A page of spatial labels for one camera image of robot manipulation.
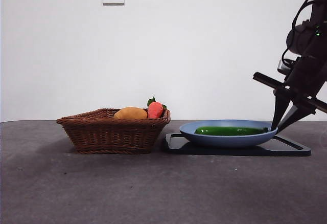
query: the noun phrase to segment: black tray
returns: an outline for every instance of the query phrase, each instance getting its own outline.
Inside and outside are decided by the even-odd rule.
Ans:
[[[191,155],[233,155],[233,156],[310,156],[311,149],[281,136],[251,147],[218,148],[193,144],[180,133],[169,133],[162,144],[165,152]]]

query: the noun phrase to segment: cable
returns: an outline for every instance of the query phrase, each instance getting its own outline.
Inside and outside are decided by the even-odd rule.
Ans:
[[[302,6],[300,7],[299,11],[296,13],[296,15],[295,15],[295,17],[294,17],[294,19],[293,19],[293,22],[292,22],[292,38],[291,38],[290,46],[293,44],[293,41],[294,41],[296,21],[297,21],[297,18],[299,17],[299,15],[300,15],[301,11],[302,11],[305,7],[307,7],[307,6],[309,6],[309,5],[313,4],[313,3],[315,3],[314,1],[311,1],[311,2],[308,2],[308,1],[309,1],[309,0],[305,0],[305,1],[304,1],[304,3],[302,4]],[[289,51],[289,49],[290,49],[290,48],[287,47],[286,50],[283,52],[283,54],[282,54],[282,62],[283,62],[283,64],[284,64],[285,66],[287,66],[287,67],[290,68],[291,65],[289,65],[288,63],[286,63],[286,61],[284,60],[284,56],[285,56],[285,54],[287,53],[287,51]]]

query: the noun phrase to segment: blue plate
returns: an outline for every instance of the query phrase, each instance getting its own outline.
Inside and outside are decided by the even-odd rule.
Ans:
[[[220,126],[220,127],[251,127],[264,128],[267,127],[267,133],[249,136],[207,136],[195,134],[195,130],[202,126]],[[277,133],[278,128],[270,131],[271,123],[250,121],[250,120],[205,120],[184,124],[179,130],[185,138],[192,143],[200,146],[215,147],[248,147],[265,143],[272,139]]]

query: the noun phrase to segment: brown wicker basket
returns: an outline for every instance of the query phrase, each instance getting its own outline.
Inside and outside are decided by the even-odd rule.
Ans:
[[[98,109],[57,120],[79,153],[150,153],[170,111],[158,119],[115,119],[119,109]]]

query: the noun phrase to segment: mango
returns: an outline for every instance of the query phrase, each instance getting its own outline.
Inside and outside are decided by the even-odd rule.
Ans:
[[[116,119],[147,119],[145,110],[137,107],[125,107],[117,111],[114,115]]]

